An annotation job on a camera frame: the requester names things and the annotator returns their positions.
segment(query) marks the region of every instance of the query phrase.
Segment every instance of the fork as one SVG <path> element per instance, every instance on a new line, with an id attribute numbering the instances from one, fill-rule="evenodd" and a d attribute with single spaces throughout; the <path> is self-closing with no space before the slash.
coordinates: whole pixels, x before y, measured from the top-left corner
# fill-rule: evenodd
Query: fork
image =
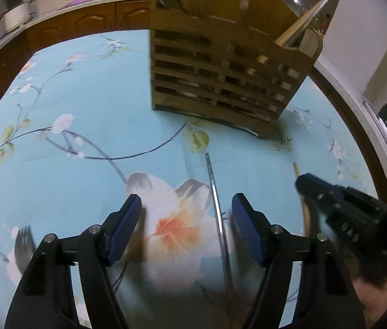
<path id="1" fill-rule="evenodd" d="M 28 267 L 28 264 L 35 253 L 36 247 L 32 236 L 32 230 L 29 226 L 20 229 L 15 238 L 15 262 L 21 274 Z"/>

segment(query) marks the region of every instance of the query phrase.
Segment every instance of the white container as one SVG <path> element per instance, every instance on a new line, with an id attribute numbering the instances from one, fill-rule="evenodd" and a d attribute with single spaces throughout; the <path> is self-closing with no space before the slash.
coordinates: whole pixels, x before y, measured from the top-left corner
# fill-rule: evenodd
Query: white container
<path id="1" fill-rule="evenodd" d="M 26 23 L 30 19 L 29 3 L 23 2 L 4 15 L 4 26 L 7 32 Z"/>

